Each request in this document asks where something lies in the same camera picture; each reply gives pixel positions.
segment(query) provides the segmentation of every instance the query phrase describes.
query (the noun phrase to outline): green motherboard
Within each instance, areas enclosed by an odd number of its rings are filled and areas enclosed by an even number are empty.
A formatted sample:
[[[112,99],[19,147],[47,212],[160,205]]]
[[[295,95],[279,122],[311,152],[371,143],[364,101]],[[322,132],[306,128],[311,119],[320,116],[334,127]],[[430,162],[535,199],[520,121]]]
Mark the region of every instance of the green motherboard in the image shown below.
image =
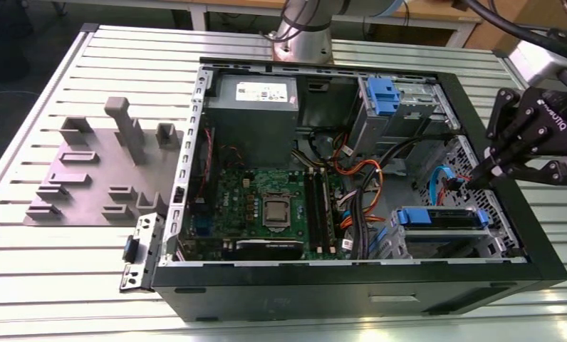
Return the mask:
[[[318,203],[330,206],[331,201],[320,199],[330,199],[342,186],[338,175],[320,172],[316,186],[310,171],[222,170],[214,214],[194,216],[194,259],[222,260],[223,242],[246,239],[302,242],[302,259],[344,258],[336,248],[332,208],[322,212],[320,220],[311,210]]]

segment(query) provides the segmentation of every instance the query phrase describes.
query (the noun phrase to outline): white label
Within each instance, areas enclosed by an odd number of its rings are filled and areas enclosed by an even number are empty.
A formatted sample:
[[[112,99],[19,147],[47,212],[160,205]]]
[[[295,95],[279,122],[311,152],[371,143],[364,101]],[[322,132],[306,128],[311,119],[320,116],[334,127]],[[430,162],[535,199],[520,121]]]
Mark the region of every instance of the white label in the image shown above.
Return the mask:
[[[344,153],[348,157],[351,157],[351,155],[352,155],[352,153],[354,153],[354,150],[351,150],[351,147],[350,147],[350,146],[343,145],[343,147],[340,148],[340,150],[343,151],[343,153]]]
[[[235,100],[287,102],[287,86],[284,83],[239,82]]]
[[[354,248],[354,241],[348,239],[343,239],[343,243],[340,244],[342,249],[351,250]]]

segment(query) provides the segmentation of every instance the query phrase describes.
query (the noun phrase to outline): power supply label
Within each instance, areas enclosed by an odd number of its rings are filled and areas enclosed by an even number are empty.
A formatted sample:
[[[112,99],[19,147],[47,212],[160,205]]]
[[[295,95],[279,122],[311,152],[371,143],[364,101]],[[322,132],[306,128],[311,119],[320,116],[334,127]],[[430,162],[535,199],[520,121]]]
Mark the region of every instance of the power supply label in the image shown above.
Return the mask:
[[[238,101],[287,102],[287,87],[284,83],[239,82]]]

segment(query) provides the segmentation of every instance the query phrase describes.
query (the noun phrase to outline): blue plastic latch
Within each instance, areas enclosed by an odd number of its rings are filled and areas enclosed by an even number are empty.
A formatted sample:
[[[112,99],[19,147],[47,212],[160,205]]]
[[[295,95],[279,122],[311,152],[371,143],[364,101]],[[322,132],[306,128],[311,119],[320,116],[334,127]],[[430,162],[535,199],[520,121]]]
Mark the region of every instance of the blue plastic latch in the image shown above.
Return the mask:
[[[404,210],[398,210],[398,222],[402,225],[408,224],[408,215]]]
[[[487,228],[490,225],[490,215],[484,209],[478,209],[478,218],[480,219],[480,225]]]
[[[368,77],[368,95],[378,116],[391,116],[399,107],[399,91],[390,78]]]
[[[379,232],[379,235],[376,235],[376,237],[375,237],[375,240],[372,240],[372,242],[370,243],[368,253],[372,253],[375,248],[378,248],[379,242],[380,242],[380,240],[383,240],[386,234],[387,234],[387,227],[383,227],[383,229]]]
[[[406,208],[406,215],[408,215],[408,221],[412,224],[431,224],[432,219],[426,208]]]

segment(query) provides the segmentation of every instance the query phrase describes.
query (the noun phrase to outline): metal bracket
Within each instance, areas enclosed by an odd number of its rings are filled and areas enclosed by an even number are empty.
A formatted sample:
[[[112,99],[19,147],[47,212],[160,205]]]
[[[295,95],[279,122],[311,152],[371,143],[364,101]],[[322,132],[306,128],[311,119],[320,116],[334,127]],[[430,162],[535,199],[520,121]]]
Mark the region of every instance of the metal bracket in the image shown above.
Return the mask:
[[[124,265],[119,292],[155,292],[151,288],[164,231],[164,219],[156,213],[140,216],[134,235],[124,245]]]

